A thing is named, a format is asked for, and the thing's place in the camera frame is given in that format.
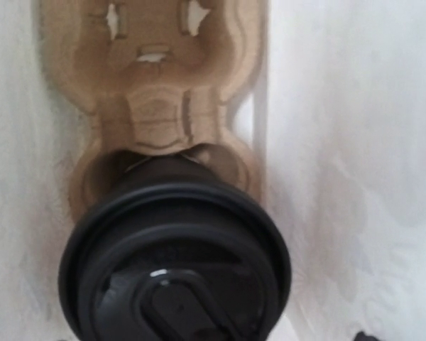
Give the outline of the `black plastic cup lid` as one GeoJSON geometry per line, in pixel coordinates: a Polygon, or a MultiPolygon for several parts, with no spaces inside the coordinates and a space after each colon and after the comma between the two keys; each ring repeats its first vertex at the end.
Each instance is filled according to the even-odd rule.
{"type": "Polygon", "coordinates": [[[223,183],[135,185],[85,212],[58,290],[80,340],[265,340],[290,295],[272,219],[223,183]]]}

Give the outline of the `brown pulp cup carrier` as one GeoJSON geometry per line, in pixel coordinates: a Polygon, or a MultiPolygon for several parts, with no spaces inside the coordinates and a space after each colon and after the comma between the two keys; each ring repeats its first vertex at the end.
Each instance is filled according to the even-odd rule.
{"type": "Polygon", "coordinates": [[[45,70],[91,127],[70,179],[74,221],[135,156],[182,154],[260,199],[258,164],[227,116],[261,58],[264,5],[199,5],[192,32],[188,1],[41,2],[45,70]]]}

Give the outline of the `cream bear paper bag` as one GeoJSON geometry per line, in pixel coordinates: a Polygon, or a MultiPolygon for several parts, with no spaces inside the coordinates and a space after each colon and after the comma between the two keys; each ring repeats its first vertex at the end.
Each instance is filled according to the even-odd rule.
{"type": "MultiPolygon", "coordinates": [[[[57,267],[84,119],[43,72],[39,3],[0,1],[0,340],[72,340],[57,267]]],[[[272,1],[232,113],[293,285],[274,340],[426,340],[426,1],[272,1]]]]}

